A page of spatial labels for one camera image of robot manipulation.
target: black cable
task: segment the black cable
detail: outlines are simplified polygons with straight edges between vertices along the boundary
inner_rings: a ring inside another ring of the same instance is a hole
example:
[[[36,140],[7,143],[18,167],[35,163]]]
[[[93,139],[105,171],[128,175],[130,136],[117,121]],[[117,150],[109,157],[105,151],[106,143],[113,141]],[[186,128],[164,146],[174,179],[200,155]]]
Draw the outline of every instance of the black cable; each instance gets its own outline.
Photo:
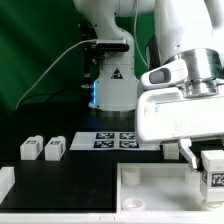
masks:
[[[56,96],[59,96],[59,95],[65,95],[65,94],[60,94],[60,93],[63,93],[65,91],[68,91],[70,89],[73,89],[73,88],[80,88],[78,86],[72,86],[72,87],[67,87],[67,88],[63,88],[61,90],[58,90],[57,92],[55,93],[39,93],[39,94],[33,94],[33,95],[30,95],[30,96],[27,96],[25,97],[23,100],[21,100],[21,102],[19,103],[18,105],[18,108],[21,107],[23,105],[23,103],[31,98],[34,98],[34,97],[38,97],[38,96],[50,96],[45,102],[49,102],[50,100],[52,100],[54,97]]]
[[[71,87],[67,87],[64,89],[60,89],[57,92],[51,94],[51,96],[45,101],[45,103],[49,103],[53,98],[58,96],[60,93],[63,93],[63,92],[66,92],[66,91],[72,90],[72,89],[80,89],[81,90],[81,87],[80,86],[71,86]]]
[[[34,97],[38,97],[38,96],[51,96],[51,93],[39,93],[39,94],[33,94],[30,96],[25,97],[23,100],[20,101],[20,103],[18,104],[18,108],[21,107],[23,105],[23,103],[25,101],[27,101],[28,99],[34,98]]]

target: warning label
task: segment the warning label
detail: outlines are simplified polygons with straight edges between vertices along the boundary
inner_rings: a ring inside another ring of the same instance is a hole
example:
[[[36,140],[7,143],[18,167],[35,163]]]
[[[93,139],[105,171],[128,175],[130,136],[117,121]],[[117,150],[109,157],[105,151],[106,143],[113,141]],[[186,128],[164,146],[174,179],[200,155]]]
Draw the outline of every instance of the warning label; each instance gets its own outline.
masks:
[[[114,74],[112,75],[111,79],[123,79],[121,72],[119,71],[119,69],[117,68],[114,72]]]

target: white cable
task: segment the white cable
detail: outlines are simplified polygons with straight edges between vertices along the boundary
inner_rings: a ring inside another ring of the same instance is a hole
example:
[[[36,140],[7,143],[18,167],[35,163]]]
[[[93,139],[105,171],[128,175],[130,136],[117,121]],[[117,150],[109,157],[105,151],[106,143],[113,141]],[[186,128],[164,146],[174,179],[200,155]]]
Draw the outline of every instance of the white cable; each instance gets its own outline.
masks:
[[[148,68],[148,64],[146,63],[146,61],[144,60],[142,54],[141,54],[141,51],[139,49],[139,45],[138,45],[138,39],[137,39],[137,18],[138,18],[138,0],[136,0],[136,12],[135,12],[135,22],[134,22],[134,38],[135,38],[135,45],[136,45],[136,48],[138,50],[138,53],[142,59],[142,62],[145,64],[145,66]]]
[[[72,47],[68,48],[64,53],[61,54],[61,56],[59,56],[56,61],[54,61],[54,63],[41,75],[41,77],[33,84],[33,86],[31,86],[30,89],[28,89],[23,96],[19,99],[18,103],[16,104],[16,108],[18,109],[20,102],[24,99],[24,97],[29,94],[37,85],[38,83],[47,75],[47,73],[71,50],[73,50],[74,48],[78,47],[81,44],[84,43],[92,43],[92,42],[96,42],[96,39],[93,40],[85,40],[85,41],[81,41],[78,44],[73,45]]]

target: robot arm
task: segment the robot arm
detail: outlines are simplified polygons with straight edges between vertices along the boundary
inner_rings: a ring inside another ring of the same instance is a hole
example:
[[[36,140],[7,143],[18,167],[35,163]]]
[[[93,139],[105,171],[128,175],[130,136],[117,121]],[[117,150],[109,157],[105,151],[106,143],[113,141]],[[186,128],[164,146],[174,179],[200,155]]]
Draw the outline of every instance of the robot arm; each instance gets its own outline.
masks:
[[[215,2],[207,6],[214,10]],[[193,170],[197,163],[189,142],[224,135],[224,124],[218,119],[224,113],[224,76],[219,52],[211,45],[210,15],[203,0],[156,0],[156,36],[163,66],[145,73],[138,86],[138,95],[143,93],[136,111],[139,143],[177,142]],[[174,69],[181,61],[183,69]]]
[[[151,12],[155,0],[139,0],[139,14]],[[90,108],[103,116],[133,116],[137,104],[138,80],[134,74],[134,39],[115,22],[116,16],[134,16],[136,0],[74,0],[76,8],[92,24],[96,47],[105,49],[100,75],[94,83]],[[116,49],[116,54],[109,52]]]

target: blue light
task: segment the blue light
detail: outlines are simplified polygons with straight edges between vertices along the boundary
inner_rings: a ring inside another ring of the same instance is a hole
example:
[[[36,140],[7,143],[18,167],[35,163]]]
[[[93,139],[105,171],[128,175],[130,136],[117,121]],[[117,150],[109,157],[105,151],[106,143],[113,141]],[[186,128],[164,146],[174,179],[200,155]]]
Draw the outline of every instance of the blue light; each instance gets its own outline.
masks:
[[[93,104],[96,104],[96,82],[93,83]]]

